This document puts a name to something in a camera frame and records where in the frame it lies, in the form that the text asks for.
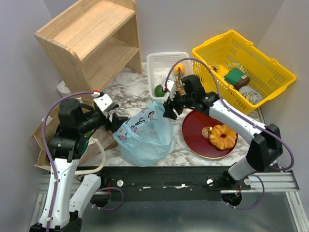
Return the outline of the wooden shelf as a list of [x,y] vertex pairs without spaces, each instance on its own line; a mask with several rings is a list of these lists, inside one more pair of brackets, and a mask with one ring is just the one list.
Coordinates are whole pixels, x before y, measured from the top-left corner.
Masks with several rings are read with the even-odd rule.
[[34,35],[72,93],[103,90],[124,67],[142,73],[133,0],[79,0]]

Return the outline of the white plastic basket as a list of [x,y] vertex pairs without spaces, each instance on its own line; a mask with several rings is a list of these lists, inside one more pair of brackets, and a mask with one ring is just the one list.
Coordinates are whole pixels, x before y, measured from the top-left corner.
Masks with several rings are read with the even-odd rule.
[[[175,63],[183,58],[188,58],[189,55],[186,52],[162,52],[153,53],[147,56],[147,71],[148,71],[148,86],[149,93],[153,100],[165,101],[167,99],[164,97],[155,96],[155,87],[157,85],[162,85],[167,75],[169,74],[169,80],[175,81],[175,74],[173,69],[176,66]],[[185,60],[181,62],[185,66],[184,76],[193,74],[193,65],[190,60]]]

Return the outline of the brown longan fruit bunch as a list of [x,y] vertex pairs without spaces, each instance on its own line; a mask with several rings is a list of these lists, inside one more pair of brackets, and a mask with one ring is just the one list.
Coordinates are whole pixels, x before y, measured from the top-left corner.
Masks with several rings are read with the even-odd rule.
[[175,85],[176,85],[176,90],[180,95],[185,94],[184,90],[184,85],[182,82],[182,79],[184,78],[184,74],[177,74],[175,76]]

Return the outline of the green avocado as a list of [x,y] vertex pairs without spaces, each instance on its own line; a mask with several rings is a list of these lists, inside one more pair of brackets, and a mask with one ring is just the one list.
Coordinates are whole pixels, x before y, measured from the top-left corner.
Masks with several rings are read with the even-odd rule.
[[157,86],[155,87],[155,89],[154,89],[154,92],[155,92],[154,95],[155,95],[156,97],[158,97],[158,98],[164,97],[165,94],[166,94],[166,93],[163,91],[161,85],[157,85]]

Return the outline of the light blue plastic bag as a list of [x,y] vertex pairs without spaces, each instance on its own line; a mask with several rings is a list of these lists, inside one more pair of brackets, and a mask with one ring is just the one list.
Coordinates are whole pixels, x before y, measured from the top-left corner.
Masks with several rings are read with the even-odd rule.
[[170,152],[174,124],[163,117],[162,103],[153,101],[113,133],[122,158],[140,167],[153,166]]

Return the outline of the orange fruit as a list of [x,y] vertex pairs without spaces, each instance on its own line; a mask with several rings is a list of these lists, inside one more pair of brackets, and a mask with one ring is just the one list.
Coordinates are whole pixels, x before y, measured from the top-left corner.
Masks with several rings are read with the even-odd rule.
[[174,69],[173,69],[173,73],[175,75],[177,74],[184,74],[185,73],[185,66],[182,63],[178,63]]

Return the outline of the brown paper bag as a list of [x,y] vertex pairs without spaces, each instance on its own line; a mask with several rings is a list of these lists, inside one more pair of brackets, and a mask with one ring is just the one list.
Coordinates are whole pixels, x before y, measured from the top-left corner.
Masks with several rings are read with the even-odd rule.
[[105,164],[105,150],[116,146],[112,132],[96,127],[95,103],[62,101],[32,133],[40,147],[37,167],[60,175],[93,174]]

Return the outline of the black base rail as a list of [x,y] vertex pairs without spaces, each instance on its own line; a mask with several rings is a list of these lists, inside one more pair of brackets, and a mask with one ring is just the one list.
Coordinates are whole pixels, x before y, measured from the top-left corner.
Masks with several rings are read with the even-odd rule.
[[106,167],[101,187],[112,187],[110,200],[125,202],[220,201],[223,195],[251,190],[248,176],[229,184],[226,166]]

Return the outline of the glazed ring doughnut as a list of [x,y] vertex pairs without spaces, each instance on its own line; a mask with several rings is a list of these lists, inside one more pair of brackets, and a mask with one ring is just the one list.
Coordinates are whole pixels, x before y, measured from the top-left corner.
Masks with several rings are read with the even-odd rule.
[[209,140],[220,150],[230,149],[236,144],[237,134],[227,125],[216,125],[212,128]]

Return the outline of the green box in basket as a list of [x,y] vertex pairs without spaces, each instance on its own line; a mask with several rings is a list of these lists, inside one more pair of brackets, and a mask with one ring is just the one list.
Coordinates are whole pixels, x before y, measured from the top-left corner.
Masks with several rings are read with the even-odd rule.
[[237,84],[237,82],[239,80],[241,80],[242,76],[244,76],[244,75],[245,75],[245,73],[242,72],[240,69],[233,68],[224,76],[224,79],[229,84],[235,86]]

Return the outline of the yellow shopping basket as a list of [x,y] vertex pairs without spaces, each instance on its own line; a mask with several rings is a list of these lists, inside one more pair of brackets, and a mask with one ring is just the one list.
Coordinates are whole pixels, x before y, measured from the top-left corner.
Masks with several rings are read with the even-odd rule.
[[[253,42],[234,30],[214,36],[193,48],[192,56],[217,71],[209,71],[198,62],[193,63],[194,74],[199,76],[206,92],[220,92],[233,107],[248,115],[265,102],[283,93],[296,81],[296,76],[274,58],[258,50]],[[248,102],[224,76],[238,68],[249,78],[249,86],[259,92],[263,99],[256,105]]]

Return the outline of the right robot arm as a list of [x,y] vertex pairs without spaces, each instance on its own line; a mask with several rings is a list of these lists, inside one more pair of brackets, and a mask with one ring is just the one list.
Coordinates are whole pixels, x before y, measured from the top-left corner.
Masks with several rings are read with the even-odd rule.
[[183,86],[185,94],[180,95],[173,81],[162,85],[163,91],[169,93],[164,102],[164,117],[176,120],[184,108],[193,108],[227,125],[250,146],[246,157],[223,173],[225,188],[234,189],[245,176],[263,172],[283,153],[280,130],[275,124],[267,126],[255,121],[220,99],[217,93],[206,93],[196,75],[183,78]]

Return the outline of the red round plate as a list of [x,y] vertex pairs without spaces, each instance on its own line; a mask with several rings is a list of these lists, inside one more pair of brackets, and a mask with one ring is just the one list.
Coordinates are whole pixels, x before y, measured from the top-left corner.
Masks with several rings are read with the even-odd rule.
[[186,145],[194,153],[207,159],[215,160],[227,156],[234,146],[222,150],[209,140],[212,128],[217,125],[222,125],[222,122],[196,110],[191,111],[182,123],[182,135]]

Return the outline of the white cartoon packet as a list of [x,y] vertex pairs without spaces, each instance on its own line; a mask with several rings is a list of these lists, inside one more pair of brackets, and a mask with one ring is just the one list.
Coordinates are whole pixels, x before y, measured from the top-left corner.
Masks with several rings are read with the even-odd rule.
[[253,105],[258,104],[263,99],[262,95],[250,86],[241,87],[239,92],[248,102]]

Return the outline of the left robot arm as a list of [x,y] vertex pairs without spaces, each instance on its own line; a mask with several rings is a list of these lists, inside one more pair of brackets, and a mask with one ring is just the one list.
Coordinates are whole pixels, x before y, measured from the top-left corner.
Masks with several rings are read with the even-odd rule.
[[108,94],[93,92],[94,107],[81,104],[70,94],[50,110],[59,107],[59,125],[50,143],[42,123],[42,142],[50,160],[51,174],[47,197],[39,222],[30,227],[31,232],[79,232],[83,213],[96,191],[106,188],[106,177],[97,174],[101,169],[86,170],[84,179],[74,194],[71,187],[86,144],[85,135],[99,127],[115,132],[127,117],[108,112],[118,107]]

